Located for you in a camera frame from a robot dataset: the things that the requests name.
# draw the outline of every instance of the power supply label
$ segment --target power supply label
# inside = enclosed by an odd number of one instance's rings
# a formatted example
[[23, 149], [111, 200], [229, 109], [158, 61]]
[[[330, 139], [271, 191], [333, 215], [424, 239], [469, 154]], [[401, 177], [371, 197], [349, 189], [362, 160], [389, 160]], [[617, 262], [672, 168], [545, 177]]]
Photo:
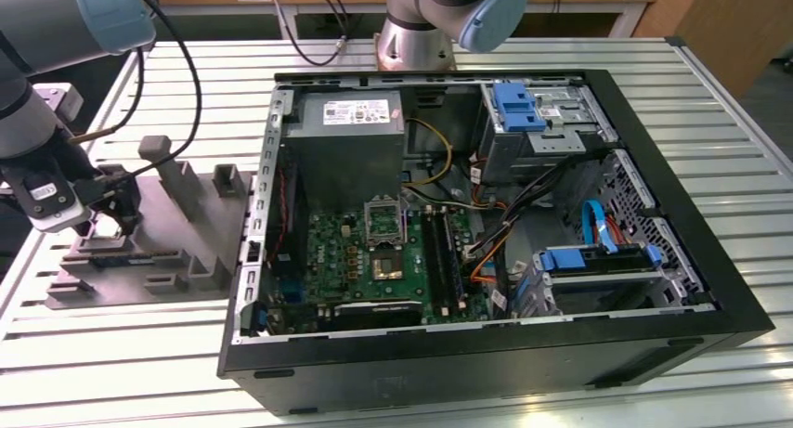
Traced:
[[329, 101], [325, 103], [322, 124], [389, 123], [387, 100]]

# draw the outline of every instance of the yellow wire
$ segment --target yellow wire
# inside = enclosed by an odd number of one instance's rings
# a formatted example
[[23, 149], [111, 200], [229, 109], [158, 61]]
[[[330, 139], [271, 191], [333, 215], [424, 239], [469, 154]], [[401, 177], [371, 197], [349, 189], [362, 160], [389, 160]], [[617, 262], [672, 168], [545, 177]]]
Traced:
[[452, 143], [449, 143], [449, 140], [446, 139], [446, 137], [444, 136], [441, 131], [438, 129], [436, 129], [436, 127], [430, 123], [425, 122], [421, 119], [406, 119], [405, 121], [416, 122], [416, 123], [421, 124], [426, 129], [433, 131], [436, 133], [436, 135], [438, 136], [438, 138], [441, 139], [441, 142], [444, 142], [444, 146], [446, 147], [446, 164], [444, 165], [444, 169], [440, 171], [440, 173], [428, 179], [417, 180], [416, 182], [405, 182], [404, 183], [404, 185], [408, 187], [417, 187], [418, 185], [432, 184], [438, 179], [441, 179], [441, 177], [446, 174], [446, 172], [449, 170], [452, 170], [453, 147], [452, 147]]

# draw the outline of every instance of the ram slot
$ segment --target ram slot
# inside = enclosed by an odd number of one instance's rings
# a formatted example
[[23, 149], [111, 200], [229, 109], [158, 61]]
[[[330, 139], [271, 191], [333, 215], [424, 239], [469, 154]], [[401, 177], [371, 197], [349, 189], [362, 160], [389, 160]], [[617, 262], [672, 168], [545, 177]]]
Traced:
[[424, 259], [430, 285], [430, 299], [436, 313], [449, 316], [450, 301], [444, 277], [444, 258], [440, 252], [440, 233], [436, 230], [436, 216], [432, 210], [422, 214]]
[[454, 299], [456, 308], [465, 309], [466, 307], [466, 291], [462, 287], [462, 275], [460, 273], [460, 259], [457, 259], [456, 235], [452, 231], [449, 223], [449, 214], [441, 213], [437, 215], [437, 225], [440, 226], [440, 233], [442, 234], [441, 253], [445, 261], [445, 277], [448, 278], [449, 294]]

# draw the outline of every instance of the metal workbench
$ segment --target metal workbench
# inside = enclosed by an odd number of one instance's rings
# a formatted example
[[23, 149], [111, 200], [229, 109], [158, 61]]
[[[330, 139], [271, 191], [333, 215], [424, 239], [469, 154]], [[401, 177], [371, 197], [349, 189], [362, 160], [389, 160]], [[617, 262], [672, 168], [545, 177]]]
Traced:
[[[333, 42], [305, 45], [310, 55]], [[373, 70], [371, 42], [334, 66], [307, 67], [282, 42], [194, 43], [205, 119], [186, 152], [199, 172], [255, 169], [273, 75]], [[777, 330], [697, 358], [638, 388], [461, 402], [277, 420], [215, 377], [226, 301], [51, 311], [44, 290], [72, 240], [34, 233], [0, 287], [0, 426], [724, 426], [793, 421], [792, 165], [685, 48], [664, 40], [516, 40], [461, 69], [608, 69], [695, 197]], [[130, 61], [95, 123], [115, 123], [134, 93]], [[149, 55], [146, 96], [130, 125], [91, 148], [96, 162], [141, 166], [145, 135], [185, 139], [194, 87], [179, 48]]]

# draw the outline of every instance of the motherboard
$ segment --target motherboard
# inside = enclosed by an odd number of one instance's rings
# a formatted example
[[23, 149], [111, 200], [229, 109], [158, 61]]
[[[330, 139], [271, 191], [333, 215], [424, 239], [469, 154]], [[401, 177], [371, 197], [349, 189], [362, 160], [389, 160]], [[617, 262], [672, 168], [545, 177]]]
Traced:
[[[464, 211], [378, 206], [309, 219], [306, 275], [301, 284], [282, 284], [297, 333], [319, 329], [318, 317], [338, 319], [339, 311], [365, 319], [378, 305], [402, 306], [421, 316], [418, 324], [489, 319], [486, 294], [464, 281], [464, 249], [474, 237]], [[373, 238], [378, 234], [390, 241]]]

